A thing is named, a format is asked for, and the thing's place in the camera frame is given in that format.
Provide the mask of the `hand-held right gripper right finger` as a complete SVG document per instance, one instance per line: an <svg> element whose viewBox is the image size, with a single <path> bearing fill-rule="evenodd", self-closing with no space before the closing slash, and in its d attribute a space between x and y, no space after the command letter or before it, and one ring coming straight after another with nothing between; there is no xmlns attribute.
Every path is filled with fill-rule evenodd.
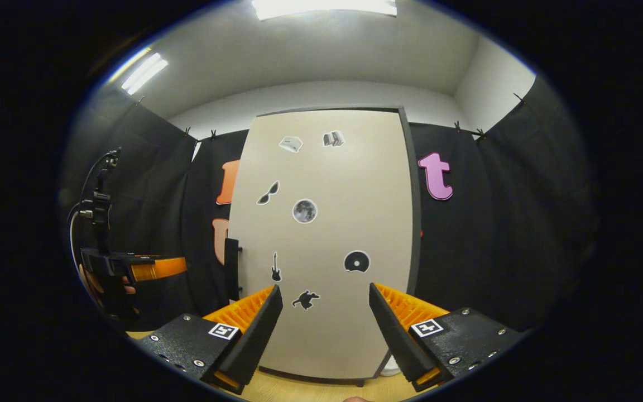
<svg viewBox="0 0 643 402"><path fill-rule="evenodd" d="M370 283L368 305L406 381L417 392L460 381L525 340L474 308L448 311Z"/></svg>

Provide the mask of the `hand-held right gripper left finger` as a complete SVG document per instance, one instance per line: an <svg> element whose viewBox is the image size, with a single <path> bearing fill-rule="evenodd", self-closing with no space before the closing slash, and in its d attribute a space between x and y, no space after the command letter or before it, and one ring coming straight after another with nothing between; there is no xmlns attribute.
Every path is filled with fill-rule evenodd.
<svg viewBox="0 0 643 402"><path fill-rule="evenodd" d="M274 285L204 317L181 314L135 343L192 381L241 395L282 309L281 289Z"/></svg>

